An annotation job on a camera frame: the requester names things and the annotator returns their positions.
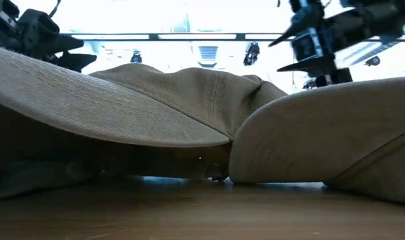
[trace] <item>cap brim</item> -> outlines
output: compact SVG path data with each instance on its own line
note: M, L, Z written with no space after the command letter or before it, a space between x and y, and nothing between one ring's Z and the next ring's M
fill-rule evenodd
M230 179L329 181L403 134L405 78L290 95L258 109L243 124L232 147Z
M0 104L65 131L118 143L203 147L230 141L146 95L1 48Z

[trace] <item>beige fabric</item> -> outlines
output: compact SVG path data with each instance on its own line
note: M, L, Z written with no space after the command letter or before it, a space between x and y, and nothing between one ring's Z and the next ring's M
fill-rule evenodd
M323 181L405 201L405 78L286 96L253 75L128 64L85 76L0 49L0 104L109 142L209 149L233 141L236 183Z

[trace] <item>wooden floor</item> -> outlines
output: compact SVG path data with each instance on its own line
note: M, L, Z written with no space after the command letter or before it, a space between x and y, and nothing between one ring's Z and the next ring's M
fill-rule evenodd
M134 179L0 201L4 239L405 239L405 206L320 185Z

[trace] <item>wooden surface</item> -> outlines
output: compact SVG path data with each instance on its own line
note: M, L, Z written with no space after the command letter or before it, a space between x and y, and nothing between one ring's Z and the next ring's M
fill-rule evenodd
M320 185L134 179L0 201L0 239L405 239L405 206Z

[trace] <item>beige baseball cap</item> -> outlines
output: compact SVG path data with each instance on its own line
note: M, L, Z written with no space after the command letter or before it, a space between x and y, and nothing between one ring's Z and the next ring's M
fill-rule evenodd
M0 104L116 143L233 142L236 183L323 181L405 201L405 78L287 96L255 75L127 64L88 76L0 49Z

